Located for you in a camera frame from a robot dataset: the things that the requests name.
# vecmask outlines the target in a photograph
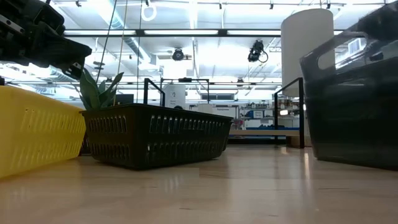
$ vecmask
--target yellow plastic bin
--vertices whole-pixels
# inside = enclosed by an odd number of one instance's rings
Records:
[[[11,86],[0,96],[0,178],[79,155],[81,109]]]

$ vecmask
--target green plant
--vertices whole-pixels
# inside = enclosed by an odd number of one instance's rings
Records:
[[[80,77],[80,99],[83,102],[86,110],[96,110],[107,107],[116,96],[117,84],[123,77],[124,72],[115,76],[112,84],[106,89],[105,80],[96,84],[94,78],[90,75],[87,69],[83,69]]]

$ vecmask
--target wooden floor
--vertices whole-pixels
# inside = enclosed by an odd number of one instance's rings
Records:
[[[0,223],[396,224],[398,172],[274,146],[139,172],[79,157],[0,180]]]

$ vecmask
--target bin handle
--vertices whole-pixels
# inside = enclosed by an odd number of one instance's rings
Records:
[[[161,106],[165,107],[166,105],[166,94],[163,90],[161,90],[154,82],[152,82],[149,78],[144,79],[144,104],[148,104],[148,89],[149,89],[149,84],[151,84],[153,87],[155,87],[157,90],[160,91],[160,94],[162,95],[160,97],[161,100]]]
[[[364,37],[366,39],[366,45],[368,45],[369,36],[365,32],[353,32],[353,31],[344,31],[341,34],[335,36],[334,38],[326,41],[325,43],[321,44],[319,47],[311,51],[310,53],[304,55],[300,59],[300,64],[302,66],[303,74],[308,74],[310,79],[312,80],[312,74],[324,73],[324,72],[334,72],[335,67],[321,69],[319,67],[318,61],[319,58],[329,51],[335,49],[336,47],[340,46],[341,44],[347,42],[352,38]]]

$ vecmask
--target dark translucent plastic bin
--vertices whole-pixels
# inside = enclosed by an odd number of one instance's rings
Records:
[[[131,104],[84,111],[91,155],[135,169],[220,157],[231,118]]]
[[[398,3],[359,20],[301,59],[305,104],[319,160],[398,170]],[[320,69],[321,55],[366,40]]]

